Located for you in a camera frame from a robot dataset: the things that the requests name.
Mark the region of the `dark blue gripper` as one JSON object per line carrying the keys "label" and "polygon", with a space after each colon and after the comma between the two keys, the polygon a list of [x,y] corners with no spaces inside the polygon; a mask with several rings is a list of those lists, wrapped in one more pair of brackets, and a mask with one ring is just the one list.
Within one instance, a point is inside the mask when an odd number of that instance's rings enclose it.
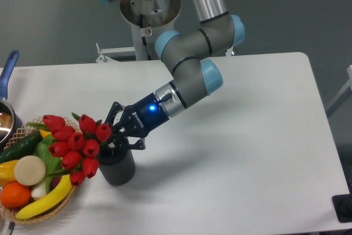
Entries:
{"label": "dark blue gripper", "polygon": [[149,132],[184,110],[185,102],[171,81],[133,105],[115,101],[104,122],[112,129],[109,143],[123,150],[145,150]]}

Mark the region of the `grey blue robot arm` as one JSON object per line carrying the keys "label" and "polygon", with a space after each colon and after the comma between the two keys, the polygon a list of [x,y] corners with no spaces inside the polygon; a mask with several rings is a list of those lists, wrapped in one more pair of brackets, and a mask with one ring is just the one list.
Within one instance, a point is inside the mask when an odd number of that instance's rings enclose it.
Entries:
{"label": "grey blue robot arm", "polygon": [[138,59],[159,59],[172,80],[130,106],[114,103],[106,119],[112,136],[106,149],[142,150],[150,131],[212,94],[223,84],[211,56],[229,51],[245,38],[241,19],[230,15],[224,0],[193,0],[198,30],[181,35],[173,29],[180,0],[100,0],[120,2],[131,25]]}

